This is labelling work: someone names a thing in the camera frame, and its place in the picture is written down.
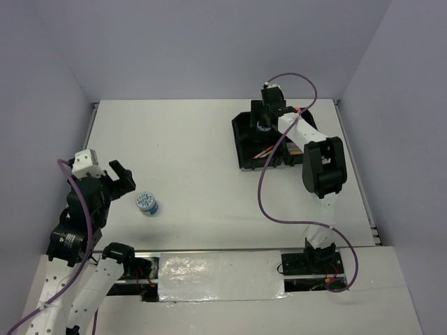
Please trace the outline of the blue tape roll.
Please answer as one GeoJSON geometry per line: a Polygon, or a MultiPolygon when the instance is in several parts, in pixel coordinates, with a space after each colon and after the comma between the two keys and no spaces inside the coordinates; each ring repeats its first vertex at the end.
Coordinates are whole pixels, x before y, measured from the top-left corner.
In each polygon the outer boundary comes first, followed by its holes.
{"type": "Polygon", "coordinates": [[[155,215],[159,209],[156,198],[148,191],[141,192],[137,195],[135,205],[137,206],[138,210],[146,216],[155,215]]]}
{"type": "Polygon", "coordinates": [[[256,123],[256,127],[255,127],[256,132],[258,133],[269,133],[272,128],[266,125],[263,125],[261,122],[257,122],[256,123]]]}

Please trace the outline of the blue tape roll front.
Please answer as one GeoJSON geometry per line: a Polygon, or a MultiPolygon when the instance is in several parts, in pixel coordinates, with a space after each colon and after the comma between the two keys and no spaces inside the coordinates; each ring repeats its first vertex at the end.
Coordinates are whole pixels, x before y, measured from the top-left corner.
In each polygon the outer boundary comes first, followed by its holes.
{"type": "Polygon", "coordinates": [[[135,205],[137,206],[138,210],[146,216],[155,215],[159,209],[156,198],[148,191],[141,192],[137,195],[135,205]]]}

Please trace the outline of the orange slim highlighter pen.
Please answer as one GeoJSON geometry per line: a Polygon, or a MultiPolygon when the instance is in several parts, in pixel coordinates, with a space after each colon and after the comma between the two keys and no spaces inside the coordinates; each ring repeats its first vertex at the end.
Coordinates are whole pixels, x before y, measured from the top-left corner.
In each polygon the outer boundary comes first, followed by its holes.
{"type": "Polygon", "coordinates": [[[260,159],[260,158],[265,158],[267,156],[269,156],[271,154],[273,150],[273,146],[270,146],[264,150],[262,150],[260,153],[256,154],[253,159],[260,159]]]}

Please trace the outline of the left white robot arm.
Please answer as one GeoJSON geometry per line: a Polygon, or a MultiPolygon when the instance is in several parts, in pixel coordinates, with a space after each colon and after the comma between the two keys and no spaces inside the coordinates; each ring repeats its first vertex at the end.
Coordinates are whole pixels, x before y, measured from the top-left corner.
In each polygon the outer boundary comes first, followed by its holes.
{"type": "Polygon", "coordinates": [[[135,190],[132,172],[111,161],[109,166],[118,176],[112,179],[92,149],[57,162],[71,190],[50,234],[43,288],[28,319],[28,334],[86,334],[89,326],[95,326],[98,309],[115,281],[131,277],[137,269],[133,247],[112,242],[87,282],[80,282],[102,237],[112,201],[135,190]]]}

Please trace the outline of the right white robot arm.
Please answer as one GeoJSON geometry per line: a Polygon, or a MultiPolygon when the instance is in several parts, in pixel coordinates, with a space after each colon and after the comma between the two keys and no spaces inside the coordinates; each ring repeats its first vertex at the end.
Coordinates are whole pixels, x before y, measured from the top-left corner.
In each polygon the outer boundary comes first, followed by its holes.
{"type": "Polygon", "coordinates": [[[335,203],[347,181],[343,142],[317,129],[307,107],[288,106],[278,84],[263,85],[251,115],[257,127],[280,134],[279,144],[288,139],[302,153],[302,182],[320,211],[319,222],[302,222],[307,226],[303,259],[308,271],[319,273],[335,261],[335,203]]]}

